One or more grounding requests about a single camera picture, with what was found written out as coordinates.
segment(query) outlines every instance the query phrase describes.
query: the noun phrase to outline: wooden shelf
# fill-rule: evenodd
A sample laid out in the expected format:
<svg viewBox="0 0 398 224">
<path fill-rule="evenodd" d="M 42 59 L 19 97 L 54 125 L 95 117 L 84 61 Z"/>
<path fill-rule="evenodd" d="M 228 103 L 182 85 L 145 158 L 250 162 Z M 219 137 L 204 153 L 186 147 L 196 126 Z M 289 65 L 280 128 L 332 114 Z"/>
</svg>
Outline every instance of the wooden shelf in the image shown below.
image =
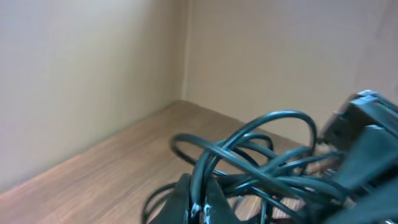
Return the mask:
<svg viewBox="0 0 398 224">
<path fill-rule="evenodd" d="M 169 149 L 174 134 L 216 140 L 242 125 L 192 103 L 176 102 L 0 195 L 0 223 L 139 223 L 143 201 L 153 190 L 192 172 L 192 166 Z M 272 137 L 279 152 L 297 146 Z M 185 148 L 196 157 L 201 153 L 199 148 Z M 237 172 L 224 162 L 218 167 Z M 238 215 L 252 215 L 254 206 L 249 207 Z"/>
</svg>

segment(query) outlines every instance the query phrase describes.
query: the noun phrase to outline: cable bundle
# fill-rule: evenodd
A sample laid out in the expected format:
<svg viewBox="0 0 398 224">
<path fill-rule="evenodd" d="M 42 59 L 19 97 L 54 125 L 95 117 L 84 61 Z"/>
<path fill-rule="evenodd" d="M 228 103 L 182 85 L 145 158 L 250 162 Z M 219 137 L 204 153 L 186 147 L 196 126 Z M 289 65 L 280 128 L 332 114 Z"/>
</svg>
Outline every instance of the cable bundle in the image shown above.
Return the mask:
<svg viewBox="0 0 398 224">
<path fill-rule="evenodd" d="M 274 152 L 272 139 L 262 133 L 254 132 L 260 125 L 282 118 L 297 118 L 308 124 L 311 141 L 308 147 L 291 149 L 281 155 Z M 267 146 L 252 140 L 261 139 Z M 260 116 L 235 131 L 228 139 L 219 142 L 209 142 L 192 134 L 178 134 L 171 139 L 171 148 L 178 157 L 194 166 L 189 184 L 190 223 L 199 223 L 200 214 L 205 212 L 205 194 L 207 182 L 215 178 L 225 197 L 255 195 L 260 197 L 261 209 L 259 213 L 245 223 L 270 223 L 273 208 L 276 207 L 286 213 L 295 223 L 318 223 L 319 215 L 315 214 L 315 207 L 340 207 L 347 199 L 347 191 L 342 186 L 329 179 L 310 175 L 307 166 L 331 157 L 338 157 L 337 152 L 329 152 L 314 156 L 317 140 L 317 129 L 311 117 L 299 111 L 276 111 Z M 178 147 L 179 142 L 188 142 L 204 149 L 199 160 L 186 155 Z M 253 150 L 265 156 L 268 161 L 259 165 L 242 149 Z M 220 159 L 237 167 L 244 174 L 228 175 L 215 170 Z M 151 200 L 162 192 L 175 187 L 176 183 L 168 184 L 156 190 L 144 205 L 142 223 L 146 223 L 151 213 L 167 200 L 168 194 L 163 194 L 151 208 Z M 281 203 L 283 198 L 295 198 L 304 202 L 300 211 L 295 211 Z"/>
</svg>

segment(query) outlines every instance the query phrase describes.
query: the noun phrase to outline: coiled cable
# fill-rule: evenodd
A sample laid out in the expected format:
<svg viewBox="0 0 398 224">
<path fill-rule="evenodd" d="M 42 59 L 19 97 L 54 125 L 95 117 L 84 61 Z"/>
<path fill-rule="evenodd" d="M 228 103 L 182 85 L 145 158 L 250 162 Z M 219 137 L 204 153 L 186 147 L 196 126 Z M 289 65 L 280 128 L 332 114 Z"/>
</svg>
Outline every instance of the coiled cable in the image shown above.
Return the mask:
<svg viewBox="0 0 398 224">
<path fill-rule="evenodd" d="M 274 144 L 272 139 L 265 134 L 254 132 L 260 125 L 282 118 L 297 118 L 308 124 L 311 136 L 308 147 L 302 146 L 291 149 L 278 156 L 273 151 Z M 255 143 L 252 141 L 254 139 L 265 141 L 267 146 Z M 302 214 L 290 209 L 281 202 L 285 197 L 302 200 L 309 206 L 311 204 L 327 206 L 330 202 L 343 204 L 348 194 L 342 186 L 331 180 L 309 176 L 306 172 L 307 166 L 311 163 L 340 156 L 337 152 L 314 156 L 316 140 L 317 129 L 313 119 L 303 112 L 293 110 L 275 111 L 260 116 L 235 131 L 228 139 L 218 142 L 209 142 L 192 134 L 178 134 L 174 136 L 170 141 L 172 151 L 179 158 L 195 166 L 190 182 L 191 221 L 194 223 L 198 219 L 198 215 L 204 204 L 204 186 L 211 175 L 218 178 L 219 182 L 223 180 L 228 183 L 221 185 L 226 197 L 256 195 L 262 199 L 260 212 L 248 220 L 248 223 L 250 221 L 257 223 L 255 220 L 258 220 L 258 223 L 268 223 L 272 217 L 273 207 L 282 210 L 297 223 L 306 223 Z M 180 142 L 187 142 L 202 148 L 203 152 L 199 160 L 195 160 L 180 150 L 178 147 Z M 241 148 L 260 153 L 268 159 L 268 162 L 259 165 L 255 159 Z M 240 176 L 242 178 L 237 179 L 233 175 L 215 170 L 217 163 L 221 159 L 243 171 L 244 174 Z M 175 183 L 166 185 L 155 191 L 148 198 L 142 213 L 143 223 L 146 223 L 151 211 L 154 210 L 154 208 L 147 209 L 149 202 L 156 195 L 172 189 L 174 185 Z M 316 217 L 313 217 L 313 215 L 310 216 L 311 222 L 316 222 Z"/>
</svg>

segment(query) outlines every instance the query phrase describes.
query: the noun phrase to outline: wood grain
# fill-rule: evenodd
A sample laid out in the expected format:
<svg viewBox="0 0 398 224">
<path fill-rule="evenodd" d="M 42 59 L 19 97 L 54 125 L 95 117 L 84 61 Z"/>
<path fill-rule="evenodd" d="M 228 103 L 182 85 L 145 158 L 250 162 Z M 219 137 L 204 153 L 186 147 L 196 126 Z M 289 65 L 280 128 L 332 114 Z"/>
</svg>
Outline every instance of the wood grain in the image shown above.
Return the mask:
<svg viewBox="0 0 398 224">
<path fill-rule="evenodd" d="M 192 103 L 176 102 L 0 195 L 0 223 L 139 223 L 142 203 L 153 190 L 192 172 L 192 166 L 169 149 L 174 134 L 192 133 L 216 140 L 242 125 Z M 272 137 L 277 152 L 297 146 Z M 183 147 L 195 157 L 201 153 L 193 146 Z M 238 172 L 225 162 L 218 168 Z M 238 216 L 247 219 L 253 215 L 256 203 L 255 197 L 244 202 Z"/>
</svg>

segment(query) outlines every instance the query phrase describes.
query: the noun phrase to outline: beige wall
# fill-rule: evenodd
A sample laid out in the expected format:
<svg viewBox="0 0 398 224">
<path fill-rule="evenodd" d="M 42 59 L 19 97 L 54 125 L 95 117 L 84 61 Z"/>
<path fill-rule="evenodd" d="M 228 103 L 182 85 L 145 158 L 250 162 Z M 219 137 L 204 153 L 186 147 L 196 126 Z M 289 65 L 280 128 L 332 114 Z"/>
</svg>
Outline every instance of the beige wall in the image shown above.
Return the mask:
<svg viewBox="0 0 398 224">
<path fill-rule="evenodd" d="M 0 191 L 179 98 L 182 7 L 0 2 Z"/>
<path fill-rule="evenodd" d="M 398 1 L 193 1 L 187 99 L 249 121 L 302 110 L 323 125 L 352 93 L 398 103 Z M 298 142 L 299 121 L 264 126 Z"/>
</svg>

